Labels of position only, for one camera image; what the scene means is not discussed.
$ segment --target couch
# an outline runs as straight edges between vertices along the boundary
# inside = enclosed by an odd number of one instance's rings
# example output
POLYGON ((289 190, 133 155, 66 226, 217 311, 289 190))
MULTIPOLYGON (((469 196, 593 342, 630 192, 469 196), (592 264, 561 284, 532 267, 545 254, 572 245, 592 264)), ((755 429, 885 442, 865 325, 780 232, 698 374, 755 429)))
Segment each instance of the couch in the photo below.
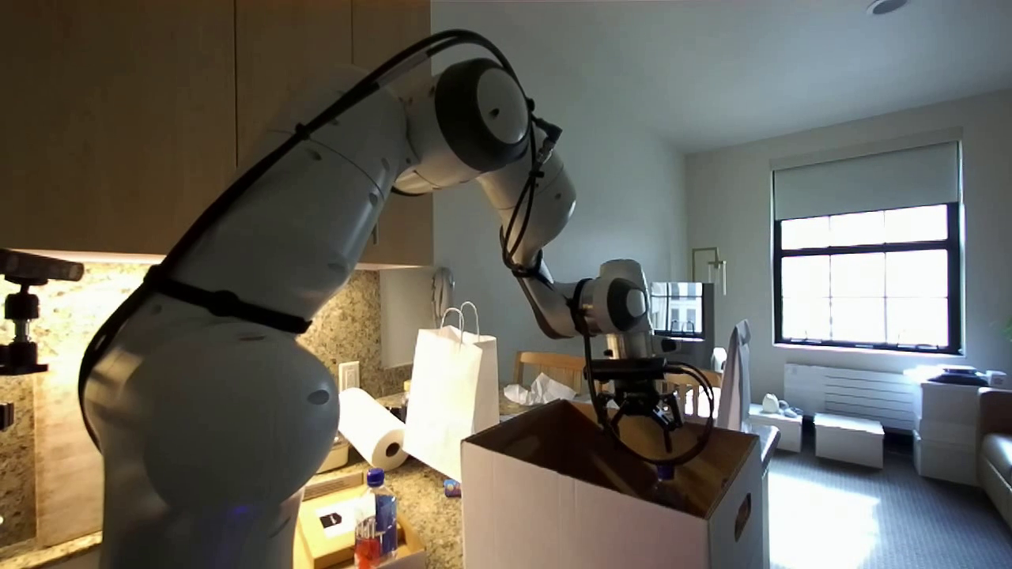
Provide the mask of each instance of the couch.
POLYGON ((981 487, 1012 528, 1012 390, 981 390, 981 487))

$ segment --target bag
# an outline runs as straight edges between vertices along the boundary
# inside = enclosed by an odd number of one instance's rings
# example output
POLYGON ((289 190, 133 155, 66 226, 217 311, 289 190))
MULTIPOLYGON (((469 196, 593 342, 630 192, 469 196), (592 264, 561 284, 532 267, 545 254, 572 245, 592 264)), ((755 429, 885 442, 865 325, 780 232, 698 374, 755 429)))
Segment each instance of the bag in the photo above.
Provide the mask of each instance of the bag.
POLYGON ((725 363, 721 412, 718 412, 721 429, 743 429, 748 421, 748 401, 754 401, 748 334, 754 334, 748 323, 737 323, 732 328, 732 350, 725 363))
POLYGON ((461 480, 461 440, 501 425, 501 348, 480 334, 478 306, 448 306, 441 328, 416 328, 404 416, 404 448, 441 475, 461 480))

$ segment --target white box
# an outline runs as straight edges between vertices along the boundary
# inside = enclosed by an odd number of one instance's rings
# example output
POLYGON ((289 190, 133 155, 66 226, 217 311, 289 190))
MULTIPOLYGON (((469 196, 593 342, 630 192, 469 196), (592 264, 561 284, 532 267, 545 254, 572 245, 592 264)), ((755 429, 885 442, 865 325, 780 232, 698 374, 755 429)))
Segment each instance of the white box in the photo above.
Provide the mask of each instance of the white box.
POLYGON ((913 464, 920 477, 977 487, 977 445, 937 445, 913 434, 913 464))
POLYGON ((916 421, 920 440, 934 445, 953 445, 953 448, 970 448, 981 442, 981 426, 977 425, 949 425, 937 416, 920 416, 916 421))
MULTIPOLYGON (((678 429, 673 448, 697 436, 678 429)), ((765 496, 748 434, 713 429, 657 487, 585 412, 553 401, 469 436, 461 457, 464 565, 763 565, 765 496)))
POLYGON ((800 415, 780 415, 780 412, 765 415, 763 404, 748 404, 748 421, 778 426, 780 451, 800 451, 800 426, 803 426, 800 415))
POLYGON ((977 434, 981 387, 920 383, 920 425, 916 429, 934 440, 937 434, 977 434))
POLYGON ((879 421, 845 416, 845 415, 816 415, 816 456, 883 468, 883 440, 885 429, 879 421))

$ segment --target radiator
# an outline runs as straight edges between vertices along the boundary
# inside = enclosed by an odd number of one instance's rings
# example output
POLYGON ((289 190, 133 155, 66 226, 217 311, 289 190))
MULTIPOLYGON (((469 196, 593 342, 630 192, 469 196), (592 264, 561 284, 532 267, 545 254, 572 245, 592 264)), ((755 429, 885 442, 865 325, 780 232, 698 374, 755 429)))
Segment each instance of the radiator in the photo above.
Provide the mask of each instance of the radiator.
POLYGON ((899 371, 784 363, 784 398, 803 415, 850 415, 913 434, 920 383, 899 371))

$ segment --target bottle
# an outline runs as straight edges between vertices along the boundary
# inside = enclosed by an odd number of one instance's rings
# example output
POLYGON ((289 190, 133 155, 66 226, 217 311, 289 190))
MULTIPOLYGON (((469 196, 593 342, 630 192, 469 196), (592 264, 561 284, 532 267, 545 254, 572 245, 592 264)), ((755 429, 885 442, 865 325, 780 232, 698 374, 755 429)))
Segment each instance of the bottle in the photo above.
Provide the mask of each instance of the bottle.
POLYGON ((354 525, 354 569, 376 569, 382 540, 376 535, 376 515, 368 515, 354 525))
POLYGON ((368 487, 376 506, 372 520, 379 531, 379 554, 387 558, 397 546, 397 501, 392 496, 392 487, 382 468, 370 468, 368 487))

